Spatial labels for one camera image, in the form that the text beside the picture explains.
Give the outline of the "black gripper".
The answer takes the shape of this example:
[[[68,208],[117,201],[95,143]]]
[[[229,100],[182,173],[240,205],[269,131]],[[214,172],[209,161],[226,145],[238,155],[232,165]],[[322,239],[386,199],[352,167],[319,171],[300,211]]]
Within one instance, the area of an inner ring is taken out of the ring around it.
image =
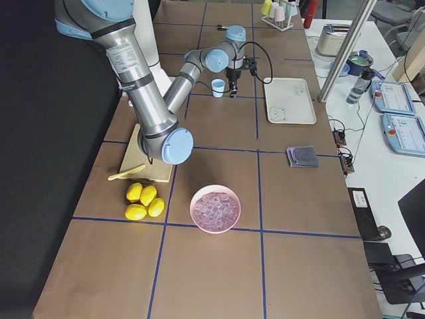
[[[241,76],[240,68],[226,68],[226,77],[228,79],[228,94],[235,97],[238,93],[237,80]]]

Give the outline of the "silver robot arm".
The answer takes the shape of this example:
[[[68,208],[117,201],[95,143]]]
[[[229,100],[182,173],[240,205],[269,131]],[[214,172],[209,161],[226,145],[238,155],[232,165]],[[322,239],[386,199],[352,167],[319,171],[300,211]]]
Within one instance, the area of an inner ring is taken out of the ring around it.
[[[246,30],[229,26],[215,47],[188,52],[174,79],[161,69],[148,1],[55,1],[59,33],[101,45],[140,124],[138,145],[150,158],[177,165],[190,156],[193,136],[179,127],[182,103],[204,70],[225,71],[231,93],[242,69]]]

